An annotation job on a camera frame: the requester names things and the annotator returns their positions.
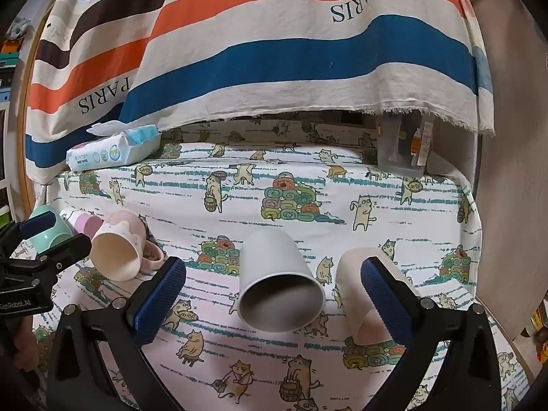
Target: blue textured gripper pad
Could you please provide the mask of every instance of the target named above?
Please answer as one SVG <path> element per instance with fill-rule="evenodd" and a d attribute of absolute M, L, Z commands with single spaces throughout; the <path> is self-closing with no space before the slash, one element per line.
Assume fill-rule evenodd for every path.
<path fill-rule="evenodd" d="M 135 314 L 134 340 L 139 347 L 153 342 L 177 295 L 185 285 L 185 280 L 185 263 L 177 258 Z"/>
<path fill-rule="evenodd" d="M 363 287 L 394 341 L 399 345 L 410 345 L 413 341 L 411 317 L 375 265 L 368 259 L 362 263 L 360 276 Z"/>

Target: cat print bedsheet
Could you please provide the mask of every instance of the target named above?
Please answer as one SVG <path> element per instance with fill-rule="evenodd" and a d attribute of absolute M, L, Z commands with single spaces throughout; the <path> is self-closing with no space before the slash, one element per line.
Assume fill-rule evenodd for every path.
<path fill-rule="evenodd" d="M 101 217 L 129 209 L 150 240 L 185 261 L 186 285 L 143 351 L 187 411 L 359 411 L 405 348 L 353 342 L 334 284 L 341 255 L 380 248 L 423 295 L 467 308 L 481 250 L 468 188 L 437 175 L 383 173 L 375 145 L 374 131 L 350 126 L 259 119 L 189 125 L 164 133 L 157 154 L 137 165 L 59 175 L 47 202 Z M 296 332 L 262 333 L 238 318 L 239 250 L 259 227 L 289 233 L 325 288 L 323 312 Z M 32 257 L 26 244 L 17 253 Z M 35 319 L 45 375 L 67 304 L 104 307 L 150 276 L 114 283 L 90 261 L 65 270 L 54 310 Z M 494 323 L 493 331 L 502 408 L 510 410 L 527 379 Z M 426 400 L 445 352 L 441 344 L 410 408 Z M 105 358 L 121 397 L 134 404 L 107 350 Z"/>

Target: black clamp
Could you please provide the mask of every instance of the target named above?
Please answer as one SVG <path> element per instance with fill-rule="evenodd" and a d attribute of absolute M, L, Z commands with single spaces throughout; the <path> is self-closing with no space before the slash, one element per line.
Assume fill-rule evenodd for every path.
<path fill-rule="evenodd" d="M 428 398 L 416 411 L 500 411 L 497 349 L 481 304 L 467 311 L 438 307 L 418 298 L 376 257 L 369 258 L 393 291 L 411 322 L 412 341 L 363 411 L 404 411 L 422 382 L 436 349 L 450 341 Z"/>
<path fill-rule="evenodd" d="M 185 411 L 150 366 L 134 329 L 138 310 L 175 264 L 184 266 L 178 258 L 169 257 L 129 299 L 119 297 L 104 309 L 82 311 L 76 304 L 65 307 L 49 361 L 48 410 L 134 409 L 120 400 L 111 380 L 99 348 L 99 342 L 105 341 L 140 409 Z"/>
<path fill-rule="evenodd" d="M 90 239 L 80 233 L 38 254 L 35 260 L 10 258 L 21 241 L 54 225 L 55 215 L 46 212 L 0 229 L 0 344 L 8 353 L 15 353 L 11 336 L 20 323 L 18 318 L 51 311 L 57 275 L 91 251 Z"/>

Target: mug handle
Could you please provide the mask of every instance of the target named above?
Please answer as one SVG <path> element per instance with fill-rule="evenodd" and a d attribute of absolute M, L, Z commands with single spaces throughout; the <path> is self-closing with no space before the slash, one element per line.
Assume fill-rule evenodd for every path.
<path fill-rule="evenodd" d="M 154 243 L 150 241 L 145 241 L 145 246 L 143 249 L 143 255 L 144 254 L 150 255 L 153 254 L 156 257 L 160 258 L 158 260 L 149 260 L 148 258 L 142 257 L 141 259 L 141 269 L 146 271 L 154 271 L 158 270 L 160 267 L 163 266 L 165 262 L 165 256 L 163 250 L 155 245 Z"/>

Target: brown stripe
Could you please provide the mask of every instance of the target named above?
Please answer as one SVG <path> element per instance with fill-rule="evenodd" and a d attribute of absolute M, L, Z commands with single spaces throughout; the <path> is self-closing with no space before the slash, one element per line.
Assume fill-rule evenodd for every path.
<path fill-rule="evenodd" d="M 152 12 L 160 9 L 165 0 L 101 0 L 82 13 L 69 42 L 68 51 L 63 51 L 55 43 L 40 40 L 36 60 L 49 63 L 58 70 L 65 68 L 70 61 L 70 51 L 90 29 L 104 23 L 121 20 L 139 13 Z"/>

